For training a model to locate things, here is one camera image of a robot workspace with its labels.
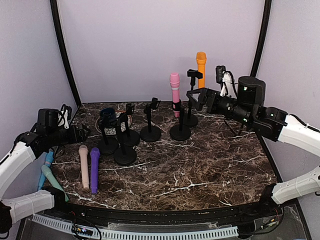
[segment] microphone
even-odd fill
[[[206,83],[206,62],[207,55],[203,51],[196,54],[196,63],[198,64],[198,72],[202,73],[202,78],[198,79],[198,89],[205,88]]]
[[[49,151],[49,153],[45,156],[44,165],[47,165],[50,168],[53,161],[54,161],[54,152]],[[43,172],[41,172],[40,180],[38,183],[38,191],[40,191],[42,189],[42,187],[45,184],[45,181],[46,181],[46,176],[44,175]]]
[[[79,147],[82,185],[85,190],[89,189],[89,172],[88,172],[88,148],[86,145]]]
[[[170,85],[172,89],[172,108],[174,111],[174,116],[178,118],[180,115],[180,109],[178,104],[180,104],[181,102],[180,90],[179,90],[179,86],[180,86],[179,73],[174,72],[170,74]]]
[[[91,193],[98,193],[98,168],[99,168],[99,158],[100,151],[99,148],[94,147],[90,152],[91,157]]]
[[[43,175],[46,177],[46,179],[48,179],[48,181],[51,183],[52,187],[64,192],[65,201],[68,202],[69,198],[68,198],[65,190],[62,188],[62,186],[59,184],[59,182],[57,181],[55,176],[52,174],[51,169],[47,165],[42,165],[41,171],[43,172]]]

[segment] white wall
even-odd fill
[[[264,0],[63,0],[66,47],[83,102],[169,101],[169,75],[180,73],[181,99],[188,69],[207,53],[206,82],[215,68],[250,74]]]
[[[258,78],[266,106],[296,114],[320,128],[320,1],[273,1]],[[267,142],[284,181],[320,165],[320,158],[283,143]],[[300,198],[312,239],[320,239],[320,197]]]
[[[37,121],[40,108],[76,111],[61,60],[50,2],[0,1],[0,159],[20,133]],[[5,198],[37,190],[43,157],[28,166],[10,186]],[[10,231],[15,239],[18,224]]]

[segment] purple microphone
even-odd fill
[[[91,157],[91,193],[98,193],[98,168],[99,168],[99,158],[100,151],[99,148],[94,147],[90,152]]]

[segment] brown marble tabletop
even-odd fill
[[[143,112],[146,103],[135,103],[131,129],[147,125]],[[236,206],[259,200],[266,185],[276,182],[272,167],[255,133],[243,131],[234,136],[219,115],[194,112],[199,123],[191,129],[191,138],[172,140],[170,128],[178,123],[171,103],[161,102],[152,112],[152,124],[162,131],[157,142],[141,140],[134,149],[137,160],[119,166],[113,156],[99,160],[98,194],[84,190],[79,146],[89,151],[102,135],[95,128],[100,110],[113,107],[125,110],[125,103],[86,103],[76,113],[73,124],[91,129],[85,143],[65,146],[65,153],[51,166],[53,174],[69,202],[100,208],[142,211],[199,210]],[[236,131],[240,126],[228,121]],[[90,155],[88,155],[90,173]]]

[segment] round black base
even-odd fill
[[[198,125],[198,118],[197,116],[191,114],[190,118],[188,118],[188,114],[184,115],[183,118],[183,125],[192,128]]]
[[[104,139],[98,143],[98,149],[102,155],[113,154],[119,147],[119,143],[115,138],[108,137],[108,145],[105,144]]]
[[[183,126],[182,131],[179,131],[179,125],[174,125],[170,129],[170,137],[173,140],[185,141],[185,140],[189,139],[190,136],[191,136],[191,130],[187,126]]]
[[[152,126],[149,132],[148,126],[145,126],[140,131],[140,138],[147,143],[158,141],[161,138],[161,130],[157,126]]]
[[[125,146],[126,155],[122,153],[121,148],[115,151],[113,159],[120,166],[129,166],[137,159],[137,153],[132,147]]]
[[[130,137],[128,137],[127,132],[124,131],[122,133],[123,136],[123,144],[127,147],[133,147],[135,145],[138,145],[140,143],[140,135],[137,131],[131,130],[130,131]]]

